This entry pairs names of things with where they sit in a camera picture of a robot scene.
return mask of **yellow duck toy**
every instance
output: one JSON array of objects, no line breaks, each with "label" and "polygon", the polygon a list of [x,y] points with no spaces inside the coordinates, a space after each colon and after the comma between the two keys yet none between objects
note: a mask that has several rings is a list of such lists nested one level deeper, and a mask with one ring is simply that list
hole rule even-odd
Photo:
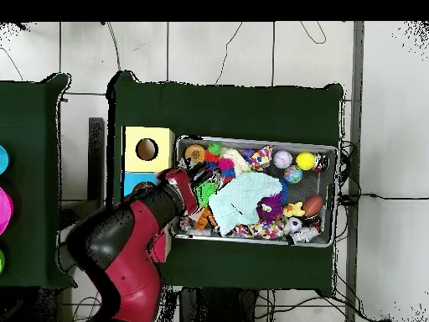
[{"label": "yellow duck toy", "polygon": [[296,204],[287,204],[287,206],[283,207],[283,215],[285,217],[300,217],[304,216],[305,211],[301,210],[302,202],[297,202]]}]

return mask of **green table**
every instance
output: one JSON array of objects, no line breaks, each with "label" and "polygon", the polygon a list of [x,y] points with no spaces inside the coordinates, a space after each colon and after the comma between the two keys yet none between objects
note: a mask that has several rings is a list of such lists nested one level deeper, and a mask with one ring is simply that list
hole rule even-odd
[{"label": "green table", "polygon": [[0,286],[66,288],[73,282],[55,264],[59,230],[57,106],[66,74],[40,83],[0,81],[0,144],[10,165],[0,186],[14,215],[0,236],[6,266]]},{"label": "green table", "polygon": [[[121,127],[169,127],[181,134],[338,146],[340,85],[323,89],[138,83],[110,85],[115,120],[114,200],[120,199]],[[333,246],[309,248],[173,240],[163,278],[189,287],[295,288],[332,293]]]}]

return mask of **blue bowl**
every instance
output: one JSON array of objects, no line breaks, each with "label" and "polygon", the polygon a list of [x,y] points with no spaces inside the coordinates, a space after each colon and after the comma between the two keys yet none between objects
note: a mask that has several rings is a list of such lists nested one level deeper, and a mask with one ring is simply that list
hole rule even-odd
[{"label": "blue bowl", "polygon": [[4,173],[8,165],[9,165],[8,152],[6,152],[6,149],[0,146],[0,174]]}]

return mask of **yellow ball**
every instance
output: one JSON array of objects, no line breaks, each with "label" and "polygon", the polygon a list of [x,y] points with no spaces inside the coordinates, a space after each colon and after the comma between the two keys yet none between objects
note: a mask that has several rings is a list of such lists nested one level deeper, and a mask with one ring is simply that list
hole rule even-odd
[{"label": "yellow ball", "polygon": [[297,156],[297,166],[302,170],[310,170],[314,167],[316,159],[310,152],[301,152]]}]

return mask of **gray plastic bin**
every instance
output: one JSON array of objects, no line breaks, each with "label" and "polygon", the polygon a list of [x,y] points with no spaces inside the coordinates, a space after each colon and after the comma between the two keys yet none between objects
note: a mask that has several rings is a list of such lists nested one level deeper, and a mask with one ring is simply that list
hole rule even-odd
[{"label": "gray plastic bin", "polygon": [[[303,172],[302,180],[297,184],[289,184],[288,203],[296,203],[298,201],[304,202],[307,198],[313,195],[321,195],[324,201],[324,207],[320,212],[322,217],[321,234],[314,237],[310,243],[299,242],[295,246],[302,247],[327,247],[333,243],[335,224],[336,224],[336,211],[337,211],[337,194],[339,191],[338,177],[339,177],[339,150],[331,146],[319,146],[311,144],[298,144],[298,143],[280,143],[280,142],[267,142],[267,141],[251,141],[243,139],[230,139],[230,138],[211,138],[201,137],[190,138],[181,136],[176,140],[175,144],[175,164],[183,157],[185,149],[190,144],[199,144],[207,148],[210,142],[219,142],[225,148],[251,148],[259,149],[266,145],[274,146],[273,154],[279,150],[287,150],[294,158],[300,152],[312,153],[325,153],[329,156],[329,167],[322,173],[312,170]],[[180,229],[178,219],[175,219],[172,224],[172,233],[176,238],[189,238],[195,240],[210,240],[210,241],[224,241],[224,242],[244,242],[244,243],[261,243],[261,244],[289,244],[285,237],[280,240],[259,240],[244,238],[238,234],[222,237],[216,232],[212,231],[210,226],[203,231],[192,228],[189,231]]]}]

